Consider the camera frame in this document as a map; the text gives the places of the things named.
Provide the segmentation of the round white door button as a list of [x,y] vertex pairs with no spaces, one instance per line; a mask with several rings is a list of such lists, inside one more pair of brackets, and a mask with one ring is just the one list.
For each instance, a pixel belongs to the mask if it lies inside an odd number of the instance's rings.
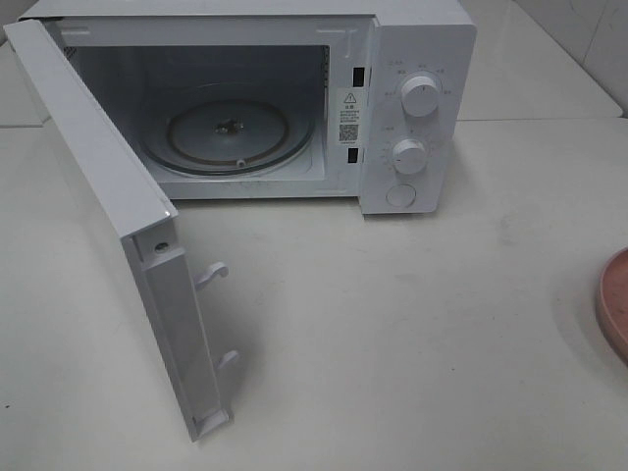
[[416,198],[415,188],[406,183],[393,186],[386,195],[386,200],[390,206],[397,208],[406,208],[411,206]]

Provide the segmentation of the white microwave knob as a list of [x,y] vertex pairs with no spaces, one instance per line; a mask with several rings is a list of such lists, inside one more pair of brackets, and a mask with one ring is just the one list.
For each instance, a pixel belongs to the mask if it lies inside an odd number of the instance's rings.
[[415,175],[426,167],[428,156],[428,150],[422,141],[407,138],[393,147],[392,164],[402,175]]
[[410,117],[423,118],[439,107],[442,86],[434,74],[421,71],[406,78],[399,92],[403,111]]

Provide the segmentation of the white warning label sticker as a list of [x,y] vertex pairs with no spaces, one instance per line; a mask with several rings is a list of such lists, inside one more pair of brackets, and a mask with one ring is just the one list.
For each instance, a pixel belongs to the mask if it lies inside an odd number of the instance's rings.
[[364,91],[361,88],[344,87],[337,90],[335,128],[339,144],[355,145],[360,142],[363,108]]

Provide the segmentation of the pink round plate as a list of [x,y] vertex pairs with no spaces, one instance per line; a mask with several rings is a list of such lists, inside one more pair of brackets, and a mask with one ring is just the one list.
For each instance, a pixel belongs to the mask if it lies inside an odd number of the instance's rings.
[[596,318],[610,347],[627,364],[627,249],[615,253],[602,268]]

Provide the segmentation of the glass microwave turntable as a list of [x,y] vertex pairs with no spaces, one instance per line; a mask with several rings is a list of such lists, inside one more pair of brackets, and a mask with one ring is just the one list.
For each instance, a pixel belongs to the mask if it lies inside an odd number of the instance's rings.
[[155,162],[199,177],[252,174],[310,141],[321,115],[300,87],[212,83],[154,93],[142,109],[141,144]]

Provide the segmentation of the white microwave oven body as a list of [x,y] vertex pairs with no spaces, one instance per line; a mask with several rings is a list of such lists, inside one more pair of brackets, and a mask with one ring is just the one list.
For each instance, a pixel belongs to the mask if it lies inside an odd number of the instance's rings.
[[[456,1],[39,1],[15,23],[38,20],[151,177],[172,200],[354,197],[363,213],[430,213],[445,178],[477,30]],[[400,86],[434,74],[439,107],[402,108]],[[308,144],[252,174],[199,177],[170,170],[141,144],[148,97],[212,83],[300,87],[321,115]],[[364,91],[360,142],[336,138],[337,90]],[[426,167],[402,175],[393,147],[422,141]],[[416,190],[406,208],[387,192]]]

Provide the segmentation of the white microwave door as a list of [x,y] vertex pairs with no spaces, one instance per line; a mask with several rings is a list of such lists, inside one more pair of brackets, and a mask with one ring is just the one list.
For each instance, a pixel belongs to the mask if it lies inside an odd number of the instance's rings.
[[196,442],[230,420],[218,372],[238,357],[213,359],[197,293],[229,269],[199,278],[180,244],[178,211],[38,20],[5,28],[53,155],[118,288],[135,292]]

